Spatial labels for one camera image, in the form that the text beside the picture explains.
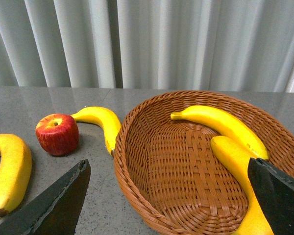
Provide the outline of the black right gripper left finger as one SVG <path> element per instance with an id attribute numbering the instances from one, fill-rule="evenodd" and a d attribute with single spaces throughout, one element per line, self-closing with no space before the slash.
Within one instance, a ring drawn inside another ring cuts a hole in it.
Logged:
<path id="1" fill-rule="evenodd" d="M 0 224 L 0 235 L 73 235 L 91 176 L 82 160 Z"/>

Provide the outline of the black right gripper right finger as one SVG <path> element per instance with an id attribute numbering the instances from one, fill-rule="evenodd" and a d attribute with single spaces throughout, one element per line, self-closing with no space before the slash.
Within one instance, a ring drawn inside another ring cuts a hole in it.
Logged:
<path id="1" fill-rule="evenodd" d="M 294 178 L 261 158 L 251 158 L 247 175 L 275 235 L 294 235 Z"/>

